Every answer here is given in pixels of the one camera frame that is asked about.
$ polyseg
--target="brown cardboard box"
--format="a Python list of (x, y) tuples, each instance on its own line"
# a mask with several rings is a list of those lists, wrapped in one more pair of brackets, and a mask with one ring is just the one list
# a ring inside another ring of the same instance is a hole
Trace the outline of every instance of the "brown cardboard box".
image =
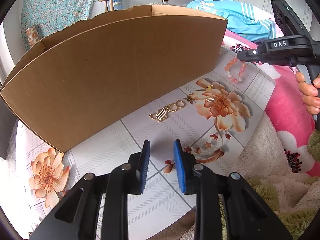
[(36, 43), (0, 95), (36, 135), (65, 152), (211, 71), (226, 26), (222, 17), (176, 6), (107, 12)]

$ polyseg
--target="black handle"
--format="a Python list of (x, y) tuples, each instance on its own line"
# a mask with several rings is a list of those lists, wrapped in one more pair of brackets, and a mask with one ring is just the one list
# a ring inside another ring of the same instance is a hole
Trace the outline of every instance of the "black handle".
[[(308, 73), (310, 76), (311, 82), (315, 80), (316, 77), (320, 74), (320, 66), (319, 65), (306, 65), (308, 69)], [(320, 88), (318, 90), (318, 97), (320, 98)], [(316, 130), (320, 131), (320, 113), (317, 114), (317, 121), (315, 122)]]

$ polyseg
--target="floral curtain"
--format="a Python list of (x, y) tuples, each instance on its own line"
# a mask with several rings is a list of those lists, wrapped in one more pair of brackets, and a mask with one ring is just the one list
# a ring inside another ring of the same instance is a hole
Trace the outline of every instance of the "floral curtain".
[(93, 2), (97, 0), (23, 0), (21, 34), (27, 50), (30, 49), (26, 29), (32, 25), (44, 38), (67, 26), (89, 17)]

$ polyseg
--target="pink floral blanket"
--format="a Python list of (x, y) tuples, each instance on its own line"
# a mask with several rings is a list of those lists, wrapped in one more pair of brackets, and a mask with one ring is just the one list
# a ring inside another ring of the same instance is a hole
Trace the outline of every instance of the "pink floral blanket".
[[(278, 26), (276, 26), (276, 32), (277, 37), (283, 36)], [(222, 45), (234, 52), (257, 47), (256, 44), (228, 30)], [(265, 111), (282, 142), (284, 154), (292, 172), (305, 172), (310, 176), (320, 176), (320, 163), (316, 162), (307, 152), (308, 139), (315, 124), (305, 109), (302, 93), (297, 88), (294, 71), (287, 66), (253, 63), (276, 82)]]

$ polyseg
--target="silver bolt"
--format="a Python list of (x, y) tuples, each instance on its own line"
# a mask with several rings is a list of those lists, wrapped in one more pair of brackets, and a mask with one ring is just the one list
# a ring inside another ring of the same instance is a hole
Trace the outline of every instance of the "silver bolt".
[(195, 164), (193, 166), (193, 168), (196, 170), (196, 171), (202, 171), (203, 170), (203, 165), (201, 164)]
[(233, 179), (240, 179), (240, 177), (241, 177), (240, 174), (237, 172), (231, 173), (231, 178), (233, 178)]
[(122, 164), (121, 169), (123, 171), (128, 171), (131, 169), (131, 165), (129, 163)]
[(94, 178), (94, 174), (91, 172), (84, 175), (85, 180), (92, 180), (93, 178)]

